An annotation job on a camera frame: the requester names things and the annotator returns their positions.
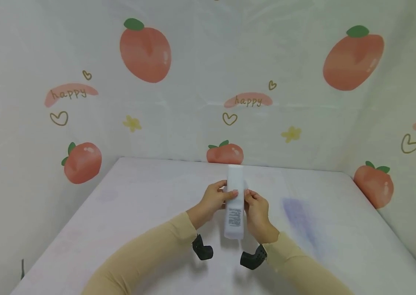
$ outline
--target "person's left hand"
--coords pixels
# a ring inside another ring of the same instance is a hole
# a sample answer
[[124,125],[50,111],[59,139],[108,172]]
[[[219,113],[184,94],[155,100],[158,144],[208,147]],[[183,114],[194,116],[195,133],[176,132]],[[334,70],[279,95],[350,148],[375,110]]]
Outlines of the person's left hand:
[[227,180],[210,184],[201,201],[186,211],[195,229],[199,229],[211,220],[216,211],[225,207],[226,201],[232,200],[238,195],[238,191],[223,192],[223,187],[226,185]]

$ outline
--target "beige long-sleeve shirt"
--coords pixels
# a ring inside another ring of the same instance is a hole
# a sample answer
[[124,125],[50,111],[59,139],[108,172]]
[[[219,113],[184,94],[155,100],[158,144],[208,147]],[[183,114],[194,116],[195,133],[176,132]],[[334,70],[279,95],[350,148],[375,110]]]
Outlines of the beige long-sleeve shirt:
[[[126,243],[93,274],[82,295],[130,295],[137,283],[165,259],[187,251],[196,238],[186,212]],[[307,256],[285,233],[263,244],[267,263],[302,295],[353,294],[331,272]]]

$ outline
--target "black wrist strap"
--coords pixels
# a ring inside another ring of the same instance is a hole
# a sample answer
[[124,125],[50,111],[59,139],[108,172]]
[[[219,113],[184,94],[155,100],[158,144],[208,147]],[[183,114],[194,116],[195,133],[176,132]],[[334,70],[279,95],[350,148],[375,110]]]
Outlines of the black wrist strap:
[[197,235],[195,241],[192,243],[193,251],[200,260],[208,260],[213,258],[213,247],[203,245],[201,235]]
[[242,256],[240,257],[240,265],[247,267],[249,270],[255,270],[266,259],[267,251],[262,245],[259,245],[254,254],[242,252]]
[[[208,260],[213,258],[213,247],[203,245],[203,239],[201,238],[201,235],[196,236],[196,239],[192,242],[192,246],[193,251],[195,251],[200,260]],[[240,265],[247,267],[249,270],[255,270],[266,259],[267,252],[262,245],[259,245],[254,254],[242,252],[240,257]]]

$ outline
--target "white table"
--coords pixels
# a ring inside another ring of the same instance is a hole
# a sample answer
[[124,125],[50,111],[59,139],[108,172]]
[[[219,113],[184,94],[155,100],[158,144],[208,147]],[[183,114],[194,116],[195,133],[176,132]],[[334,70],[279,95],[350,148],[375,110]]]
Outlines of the white table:
[[[222,164],[119,159],[11,295],[79,295],[121,245],[196,204],[226,173]],[[272,223],[357,295],[416,294],[416,261],[350,177],[254,166],[244,174],[268,199]],[[295,294],[267,263],[254,271],[239,265],[242,251],[258,245],[248,233],[240,243],[224,239],[222,224],[218,212],[198,231],[214,249],[211,260],[190,249],[137,294]]]

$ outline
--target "white bottle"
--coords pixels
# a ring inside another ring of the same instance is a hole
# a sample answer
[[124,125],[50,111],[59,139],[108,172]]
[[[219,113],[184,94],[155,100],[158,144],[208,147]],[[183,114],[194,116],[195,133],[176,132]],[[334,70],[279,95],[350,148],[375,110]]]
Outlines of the white bottle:
[[228,239],[244,238],[244,166],[229,165],[227,167],[227,191],[238,190],[235,199],[226,202],[226,218],[224,220],[224,236]]

